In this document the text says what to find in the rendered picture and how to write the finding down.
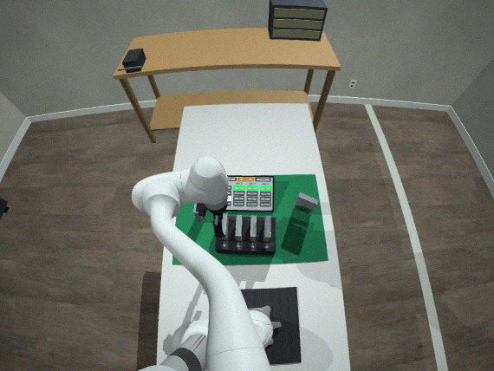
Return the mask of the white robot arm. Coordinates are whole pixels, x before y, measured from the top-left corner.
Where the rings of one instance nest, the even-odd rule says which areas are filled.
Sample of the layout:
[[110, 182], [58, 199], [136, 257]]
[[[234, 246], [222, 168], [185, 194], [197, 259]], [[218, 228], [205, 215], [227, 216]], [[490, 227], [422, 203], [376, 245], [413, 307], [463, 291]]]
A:
[[209, 319], [181, 325], [172, 336], [172, 354], [138, 371], [272, 371], [264, 349], [273, 344], [273, 329], [281, 322], [270, 320], [270, 306], [248, 309], [231, 273], [172, 222], [182, 205], [204, 203], [197, 204], [196, 212], [205, 216], [208, 209], [227, 204], [228, 177], [218, 159], [201, 157], [189, 172], [141, 180], [132, 201], [138, 210], [151, 213], [156, 237], [203, 286]]

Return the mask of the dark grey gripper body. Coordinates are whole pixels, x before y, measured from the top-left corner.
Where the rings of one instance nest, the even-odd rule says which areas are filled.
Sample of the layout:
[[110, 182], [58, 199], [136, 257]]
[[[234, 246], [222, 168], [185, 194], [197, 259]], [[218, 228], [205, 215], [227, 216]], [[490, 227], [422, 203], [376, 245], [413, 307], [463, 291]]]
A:
[[[218, 215], [218, 217], [220, 218], [221, 213], [222, 213], [222, 212], [224, 212], [224, 211], [226, 210], [227, 205], [228, 205], [228, 202], [227, 202], [227, 204], [225, 205], [225, 207], [223, 207], [223, 208], [222, 208], [222, 209], [220, 209], [220, 210], [216, 210], [216, 211], [209, 210], [209, 209], [208, 209], [208, 210], [214, 214], [214, 217], [216, 217], [216, 215]], [[220, 212], [221, 212], [221, 213], [220, 213]], [[219, 214], [219, 213], [220, 213], [220, 214]]]

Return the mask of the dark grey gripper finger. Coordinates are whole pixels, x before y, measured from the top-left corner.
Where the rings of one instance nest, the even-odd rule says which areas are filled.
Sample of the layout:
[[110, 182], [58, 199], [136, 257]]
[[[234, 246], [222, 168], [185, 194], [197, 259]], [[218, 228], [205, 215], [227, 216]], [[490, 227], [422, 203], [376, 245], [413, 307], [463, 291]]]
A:
[[[214, 218], [214, 216], [213, 216]], [[218, 218], [218, 215], [216, 215], [216, 218], [214, 218], [215, 221], [213, 221], [213, 226], [214, 226], [214, 233], [216, 238], [221, 238], [222, 236], [224, 237], [224, 232], [222, 231], [222, 219], [223, 219], [223, 212], [221, 213], [221, 217]], [[222, 236], [221, 236], [222, 234]]]

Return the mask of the green bench mat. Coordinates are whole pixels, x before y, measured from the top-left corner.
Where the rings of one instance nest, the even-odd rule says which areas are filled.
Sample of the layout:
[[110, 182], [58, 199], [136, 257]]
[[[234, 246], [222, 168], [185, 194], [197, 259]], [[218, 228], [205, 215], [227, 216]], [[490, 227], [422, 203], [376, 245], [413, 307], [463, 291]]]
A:
[[[224, 212], [228, 216], [276, 218], [275, 255], [226, 254], [215, 251], [213, 214], [199, 223], [194, 204], [182, 205], [175, 226], [222, 265], [293, 264], [328, 261], [322, 209], [315, 174], [250, 175], [275, 176], [274, 212]], [[294, 208], [299, 193], [319, 200], [311, 215]]]

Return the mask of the black status display screen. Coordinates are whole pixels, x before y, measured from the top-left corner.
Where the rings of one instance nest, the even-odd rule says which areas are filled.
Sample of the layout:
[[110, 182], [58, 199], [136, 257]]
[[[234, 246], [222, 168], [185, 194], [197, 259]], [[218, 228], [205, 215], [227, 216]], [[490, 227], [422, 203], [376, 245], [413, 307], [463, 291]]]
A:
[[228, 212], [273, 212], [274, 176], [227, 175]]

